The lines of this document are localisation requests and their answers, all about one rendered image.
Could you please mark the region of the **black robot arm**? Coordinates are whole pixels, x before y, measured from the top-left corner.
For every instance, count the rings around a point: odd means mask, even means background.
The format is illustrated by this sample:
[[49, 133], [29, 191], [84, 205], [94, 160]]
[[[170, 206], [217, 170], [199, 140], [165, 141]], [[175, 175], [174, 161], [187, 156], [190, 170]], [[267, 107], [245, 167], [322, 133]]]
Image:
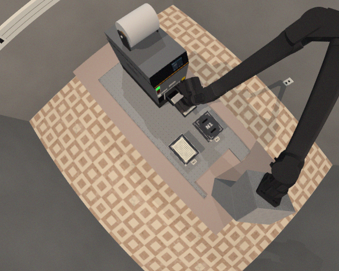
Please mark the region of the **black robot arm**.
[[312, 41], [330, 42], [319, 74], [286, 149], [270, 163], [272, 173], [263, 176], [256, 190], [274, 207], [280, 205], [282, 197], [296, 183], [305, 158], [339, 97], [339, 11], [309, 9], [275, 39], [207, 87], [201, 86], [199, 77], [175, 85], [183, 95], [180, 100], [184, 105], [210, 103]]

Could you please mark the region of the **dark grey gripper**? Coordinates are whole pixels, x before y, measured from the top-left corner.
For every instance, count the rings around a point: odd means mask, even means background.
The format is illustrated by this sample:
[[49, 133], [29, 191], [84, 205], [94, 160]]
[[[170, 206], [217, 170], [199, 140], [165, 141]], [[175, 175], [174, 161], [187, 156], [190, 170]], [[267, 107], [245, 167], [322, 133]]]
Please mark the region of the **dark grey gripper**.
[[[179, 100], [178, 102], [176, 102], [176, 103], [175, 103], [175, 106], [179, 109], [179, 111], [180, 111], [181, 113], [186, 112], [189, 108], [192, 107], [190, 104], [184, 105], [184, 104], [182, 103], [181, 100]], [[190, 107], [190, 106], [191, 106], [191, 107]]]

